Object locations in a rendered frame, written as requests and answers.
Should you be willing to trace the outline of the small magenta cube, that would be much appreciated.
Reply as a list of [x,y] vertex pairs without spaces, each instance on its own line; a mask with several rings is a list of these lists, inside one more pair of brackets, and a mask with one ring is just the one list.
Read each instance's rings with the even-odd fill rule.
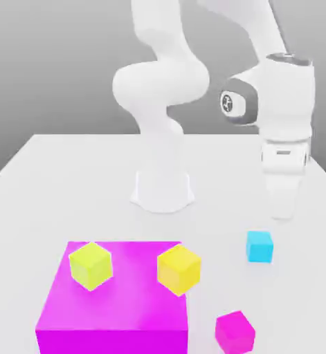
[[255,329],[242,311],[218,317],[215,339],[224,354],[246,354],[253,350]]

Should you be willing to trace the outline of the large magenta box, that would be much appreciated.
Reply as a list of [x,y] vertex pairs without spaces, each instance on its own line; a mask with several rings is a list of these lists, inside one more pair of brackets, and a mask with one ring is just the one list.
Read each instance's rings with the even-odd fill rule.
[[188,354],[186,298],[157,281],[174,241],[112,241],[113,277],[88,291],[71,276],[68,242],[35,332],[40,354]]

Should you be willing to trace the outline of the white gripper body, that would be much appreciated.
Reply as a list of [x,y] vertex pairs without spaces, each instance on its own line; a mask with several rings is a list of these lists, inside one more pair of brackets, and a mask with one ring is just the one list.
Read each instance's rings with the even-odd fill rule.
[[303,175],[309,159],[310,143],[264,141],[261,148],[262,171],[275,175]]

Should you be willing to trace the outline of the small yellow cube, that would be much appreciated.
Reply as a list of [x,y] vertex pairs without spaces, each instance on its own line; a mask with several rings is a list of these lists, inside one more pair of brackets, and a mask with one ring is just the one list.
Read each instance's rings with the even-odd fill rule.
[[182,244],[157,257],[157,281],[180,297],[199,283],[201,257]]

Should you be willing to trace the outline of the small cyan cube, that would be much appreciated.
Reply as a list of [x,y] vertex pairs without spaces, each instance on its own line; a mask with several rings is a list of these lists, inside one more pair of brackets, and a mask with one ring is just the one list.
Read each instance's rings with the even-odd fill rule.
[[246,255],[249,262],[271,263],[273,259],[273,240],[271,233],[248,231]]

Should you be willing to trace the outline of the small lime cube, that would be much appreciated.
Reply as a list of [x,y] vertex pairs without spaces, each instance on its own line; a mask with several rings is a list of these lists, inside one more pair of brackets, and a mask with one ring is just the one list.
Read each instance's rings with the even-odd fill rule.
[[90,242],[70,253],[72,278],[88,291],[113,277],[111,253],[97,243]]

